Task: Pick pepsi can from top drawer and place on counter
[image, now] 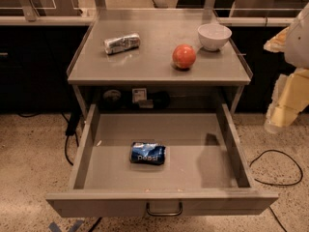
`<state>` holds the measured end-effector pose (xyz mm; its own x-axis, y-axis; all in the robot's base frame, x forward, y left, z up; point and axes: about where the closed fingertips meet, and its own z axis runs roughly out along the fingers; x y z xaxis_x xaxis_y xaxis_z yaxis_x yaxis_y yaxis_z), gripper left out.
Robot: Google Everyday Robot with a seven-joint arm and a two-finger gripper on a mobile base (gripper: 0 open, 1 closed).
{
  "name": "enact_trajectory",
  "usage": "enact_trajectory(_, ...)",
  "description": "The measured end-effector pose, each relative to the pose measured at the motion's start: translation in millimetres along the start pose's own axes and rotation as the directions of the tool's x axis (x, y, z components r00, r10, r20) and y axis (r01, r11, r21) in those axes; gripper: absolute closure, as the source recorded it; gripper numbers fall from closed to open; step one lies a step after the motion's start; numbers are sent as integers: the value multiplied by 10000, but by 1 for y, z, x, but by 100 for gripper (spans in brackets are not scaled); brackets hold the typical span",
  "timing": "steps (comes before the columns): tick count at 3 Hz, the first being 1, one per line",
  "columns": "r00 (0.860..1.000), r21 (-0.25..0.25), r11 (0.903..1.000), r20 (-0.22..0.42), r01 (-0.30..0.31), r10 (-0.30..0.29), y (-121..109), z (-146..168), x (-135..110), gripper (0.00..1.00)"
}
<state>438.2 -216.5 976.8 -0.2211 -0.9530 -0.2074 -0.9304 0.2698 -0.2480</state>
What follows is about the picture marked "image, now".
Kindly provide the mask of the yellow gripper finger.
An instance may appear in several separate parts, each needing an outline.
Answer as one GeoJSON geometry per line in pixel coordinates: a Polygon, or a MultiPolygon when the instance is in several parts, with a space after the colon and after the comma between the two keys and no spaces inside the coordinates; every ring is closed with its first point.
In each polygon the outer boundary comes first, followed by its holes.
{"type": "Polygon", "coordinates": [[[286,27],[264,44],[264,50],[277,53],[284,52],[289,28],[286,27]]]}
{"type": "Polygon", "coordinates": [[[264,127],[270,133],[278,133],[309,105],[309,70],[297,68],[290,75],[280,74],[271,98],[264,127]]]}

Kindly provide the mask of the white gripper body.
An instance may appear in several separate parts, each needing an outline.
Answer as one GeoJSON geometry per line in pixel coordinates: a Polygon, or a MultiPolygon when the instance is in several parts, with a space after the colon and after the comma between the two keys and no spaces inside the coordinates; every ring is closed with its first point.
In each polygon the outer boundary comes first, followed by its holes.
{"type": "Polygon", "coordinates": [[[309,3],[289,27],[284,55],[287,63],[309,69],[309,3]]]}

